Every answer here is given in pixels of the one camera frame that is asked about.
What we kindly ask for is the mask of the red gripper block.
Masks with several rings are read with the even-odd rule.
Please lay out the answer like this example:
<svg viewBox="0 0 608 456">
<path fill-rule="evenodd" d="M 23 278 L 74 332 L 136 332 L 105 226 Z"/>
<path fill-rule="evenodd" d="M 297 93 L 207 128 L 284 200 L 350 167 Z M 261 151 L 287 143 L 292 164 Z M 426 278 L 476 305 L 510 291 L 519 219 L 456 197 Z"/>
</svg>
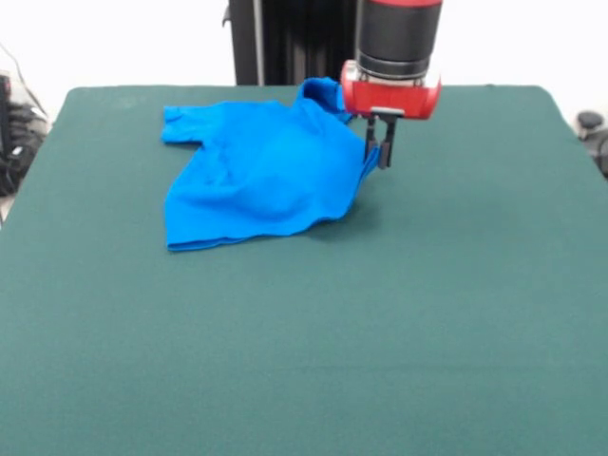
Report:
<svg viewBox="0 0 608 456">
<path fill-rule="evenodd" d="M 367 118 L 364 161 L 376 159 L 378 167 L 391 165 L 397 117 L 427 120 L 435 109 L 442 89 L 439 73 L 432 67 L 420 79 L 388 80 L 363 71 L 354 60 L 344 63 L 340 84 L 348 112 Z M 375 136 L 377 116 L 386 124 L 385 139 L 378 145 Z"/>
</svg>

